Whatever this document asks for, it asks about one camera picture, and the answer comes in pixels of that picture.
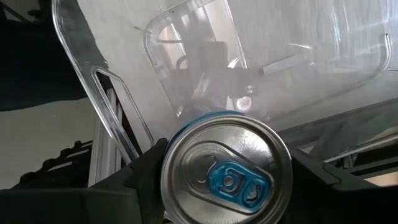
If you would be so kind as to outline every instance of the floor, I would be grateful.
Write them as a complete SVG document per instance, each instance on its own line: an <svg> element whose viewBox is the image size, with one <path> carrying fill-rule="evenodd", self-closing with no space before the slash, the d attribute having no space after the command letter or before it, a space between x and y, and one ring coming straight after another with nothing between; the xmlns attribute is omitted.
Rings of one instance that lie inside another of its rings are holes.
<svg viewBox="0 0 398 224"><path fill-rule="evenodd" d="M0 112L0 189L16 185L75 141L92 140L95 118L88 98Z"/></svg>

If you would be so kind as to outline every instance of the plastic tray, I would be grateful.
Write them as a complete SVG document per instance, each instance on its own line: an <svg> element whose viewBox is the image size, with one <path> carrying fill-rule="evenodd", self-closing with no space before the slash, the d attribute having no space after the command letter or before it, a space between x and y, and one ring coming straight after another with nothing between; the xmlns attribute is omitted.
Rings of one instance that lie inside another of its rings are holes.
<svg viewBox="0 0 398 224"><path fill-rule="evenodd" d="M111 77L143 149L209 111L278 131L398 94L394 1L108 3L54 0L53 16L102 122L129 150L96 72Z"/></svg>

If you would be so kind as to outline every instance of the can lid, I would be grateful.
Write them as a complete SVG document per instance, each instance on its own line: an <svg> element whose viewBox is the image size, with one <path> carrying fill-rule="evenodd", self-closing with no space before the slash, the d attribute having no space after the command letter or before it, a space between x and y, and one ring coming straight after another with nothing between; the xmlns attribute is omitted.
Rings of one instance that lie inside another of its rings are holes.
<svg viewBox="0 0 398 224"><path fill-rule="evenodd" d="M273 130L226 114L196 122L175 138L161 191L175 223L276 223L292 178L289 152Z"/></svg>

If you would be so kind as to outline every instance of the can rim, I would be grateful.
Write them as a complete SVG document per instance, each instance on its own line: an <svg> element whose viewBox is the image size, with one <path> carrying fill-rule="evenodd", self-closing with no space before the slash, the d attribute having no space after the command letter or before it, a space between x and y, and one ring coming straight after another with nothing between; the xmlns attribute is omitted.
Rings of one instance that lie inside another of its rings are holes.
<svg viewBox="0 0 398 224"><path fill-rule="evenodd" d="M195 124L187 127L184 129L173 141L170 145L169 150L165 155L164 163L162 165L162 175L160 178L160 186L161 186L161 194L163 203L169 217L174 222L179 223L195 223L188 214L186 214L180 205L178 204L176 198L173 195L172 190L172 183L169 181L169 177L172 174L172 166L174 164L174 155L178 153L178 149L181 148L181 145L184 145L187 139L191 139L193 134L197 132L198 129L206 128L212 124L218 123L233 123L234 121L238 121L242 124L247 124L253 127L253 130L257 130L265 134L275 145L273 150L277 151L279 155L279 160L281 167L283 170L281 172L284 183L283 189L278 195L278 198L275 199L277 203L270 209L269 213L265 215L261 215L261 212L250 220L251 223L276 223L285 212L290 200L290 196L292 193L292 186L293 186L293 171L292 171L292 163L291 163L291 156L289 151L287 150L286 145L282 141L282 139L277 135L275 131L273 131L270 127L265 125L264 123L239 114L224 114L219 116L212 116L208 119L204 119L203 121L196 122Z"/></svg>

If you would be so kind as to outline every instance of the pull tab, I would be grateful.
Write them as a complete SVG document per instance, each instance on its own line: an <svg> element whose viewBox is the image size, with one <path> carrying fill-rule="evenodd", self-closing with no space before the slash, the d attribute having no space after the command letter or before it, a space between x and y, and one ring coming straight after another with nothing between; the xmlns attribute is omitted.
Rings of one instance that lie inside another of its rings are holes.
<svg viewBox="0 0 398 224"><path fill-rule="evenodd" d="M232 161L215 165L208 174L208 188L213 195L252 212L260 210L270 186L269 180Z"/></svg>

